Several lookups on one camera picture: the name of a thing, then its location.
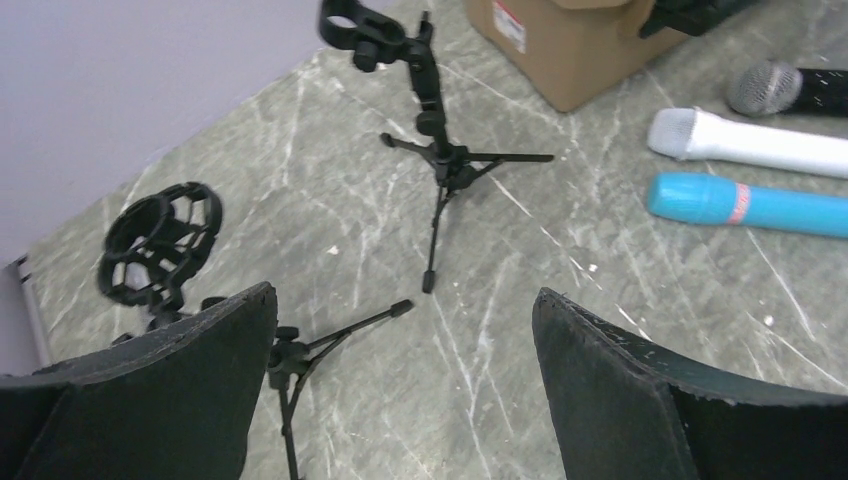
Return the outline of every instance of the microphone grille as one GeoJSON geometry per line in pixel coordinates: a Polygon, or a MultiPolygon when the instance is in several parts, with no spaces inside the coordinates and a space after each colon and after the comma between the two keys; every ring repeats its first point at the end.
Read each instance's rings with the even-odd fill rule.
{"type": "Polygon", "coordinates": [[[798,99],[802,83],[801,72],[786,62],[758,63],[730,82],[727,103],[749,117],[772,115],[798,99]]]}
{"type": "Polygon", "coordinates": [[[648,147],[669,157],[685,158],[697,116],[693,108],[660,110],[648,133],[648,147]]]}

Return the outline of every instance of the lavender wall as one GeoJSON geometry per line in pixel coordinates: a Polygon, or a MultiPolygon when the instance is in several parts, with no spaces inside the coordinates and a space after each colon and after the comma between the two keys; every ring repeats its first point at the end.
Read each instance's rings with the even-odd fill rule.
{"type": "Polygon", "coordinates": [[[0,266],[320,48],[319,3],[2,2],[0,266]]]}

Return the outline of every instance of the cardboard box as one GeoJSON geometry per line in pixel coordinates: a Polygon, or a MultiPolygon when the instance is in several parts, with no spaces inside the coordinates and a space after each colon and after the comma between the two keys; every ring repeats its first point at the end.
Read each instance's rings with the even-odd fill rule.
{"type": "Polygon", "coordinates": [[[688,38],[638,36],[654,0],[465,0],[468,19],[554,108],[574,110],[688,38]]]}

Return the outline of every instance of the wireless microphone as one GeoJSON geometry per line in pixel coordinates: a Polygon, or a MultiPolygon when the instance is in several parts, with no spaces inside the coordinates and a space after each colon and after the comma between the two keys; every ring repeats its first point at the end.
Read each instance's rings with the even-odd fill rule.
{"type": "Polygon", "coordinates": [[[758,63],[729,85],[727,103],[738,113],[761,117],[800,113],[848,117],[848,71],[758,63]]]}
{"type": "Polygon", "coordinates": [[[848,198],[754,187],[706,173],[661,173],[648,211],[698,225],[746,225],[848,238],[848,198]]]}
{"type": "Polygon", "coordinates": [[[733,122],[697,108],[654,117],[648,146],[677,160],[727,160],[848,178],[848,140],[733,122]]]}

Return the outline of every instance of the tripod stand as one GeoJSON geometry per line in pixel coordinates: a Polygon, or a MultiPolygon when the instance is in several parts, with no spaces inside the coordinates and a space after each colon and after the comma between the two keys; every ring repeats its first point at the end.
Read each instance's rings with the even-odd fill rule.
{"type": "MultiPolygon", "coordinates": [[[[146,306],[153,317],[147,325],[148,332],[186,318],[189,314],[180,311],[185,304],[182,286],[209,259],[222,218],[223,206],[218,196],[200,183],[174,185],[137,201],[115,220],[106,235],[98,269],[98,288],[114,302],[146,306]],[[177,205],[180,202],[189,204],[185,216],[179,215],[177,205]],[[202,215],[193,215],[198,210],[202,215]],[[144,281],[129,278],[133,267],[142,273],[144,281]]],[[[205,298],[200,309],[206,310],[224,300],[225,297],[205,298]]],[[[271,388],[277,390],[280,397],[281,433],[285,437],[291,480],[300,480],[291,421],[306,380],[321,360],[353,332],[384,318],[397,318],[413,306],[410,300],[403,300],[382,313],[309,344],[295,341],[300,336],[297,328],[277,327],[267,373],[271,388]],[[315,356],[307,358],[325,345],[315,356]],[[289,397],[292,375],[297,376],[297,380],[289,397]]],[[[132,339],[133,335],[125,333],[112,344],[132,339]]]]}
{"type": "Polygon", "coordinates": [[[432,137],[427,146],[398,140],[388,133],[380,135],[389,148],[400,148],[421,155],[435,173],[439,194],[432,221],[430,256],[424,272],[422,290],[432,293],[436,283],[433,270],[439,221],[448,202],[475,180],[507,162],[544,163],[553,155],[520,155],[500,153],[471,153],[464,145],[453,145],[448,140],[447,118],[442,102],[439,68],[431,48],[434,32],[429,12],[424,12],[418,36],[408,38],[396,20],[362,6],[357,0],[324,0],[321,6],[319,31],[329,45],[340,50],[353,50],[353,63],[359,70],[369,73],[377,63],[394,63],[402,60],[409,65],[412,90],[418,97],[421,113],[415,126],[421,135],[432,137]],[[342,27],[333,23],[333,17],[353,21],[355,27],[342,27]],[[471,162],[487,163],[477,170],[471,162]]]}
{"type": "Polygon", "coordinates": [[[413,304],[411,301],[403,300],[392,305],[385,312],[357,322],[309,344],[295,341],[300,336],[297,328],[277,328],[277,340],[274,346],[271,347],[271,359],[268,362],[268,381],[271,388],[277,390],[280,397],[280,412],[283,417],[282,434],[286,441],[286,456],[288,457],[289,478],[291,480],[300,479],[297,473],[297,456],[294,448],[291,422],[294,417],[297,400],[300,398],[300,392],[303,390],[304,385],[306,385],[306,380],[309,379],[309,376],[315,371],[321,360],[326,358],[333,349],[338,347],[353,332],[387,317],[397,318],[412,310],[412,307],[413,304]],[[306,358],[310,353],[324,345],[328,346],[312,358],[306,358]],[[288,392],[292,375],[296,376],[297,380],[295,380],[294,390],[291,396],[289,396],[288,392]]]}

